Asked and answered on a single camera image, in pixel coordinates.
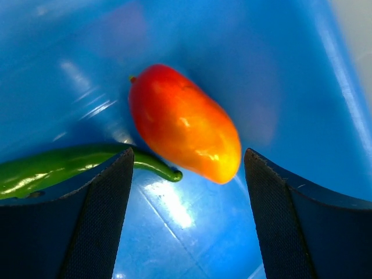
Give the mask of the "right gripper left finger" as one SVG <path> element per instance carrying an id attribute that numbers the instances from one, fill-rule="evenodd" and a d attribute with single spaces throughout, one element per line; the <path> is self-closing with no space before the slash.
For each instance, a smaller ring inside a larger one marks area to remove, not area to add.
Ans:
<path id="1" fill-rule="evenodd" d="M 2 278 L 111 278 L 133 176 L 127 149 L 50 187 L 1 201 Z"/>

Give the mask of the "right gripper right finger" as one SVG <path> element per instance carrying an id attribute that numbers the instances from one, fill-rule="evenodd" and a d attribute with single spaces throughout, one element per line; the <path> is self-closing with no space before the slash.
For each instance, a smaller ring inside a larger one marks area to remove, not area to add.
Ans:
<path id="1" fill-rule="evenodd" d="M 371 202 L 326 189 L 250 148 L 244 166 L 267 278 L 371 277 Z"/>

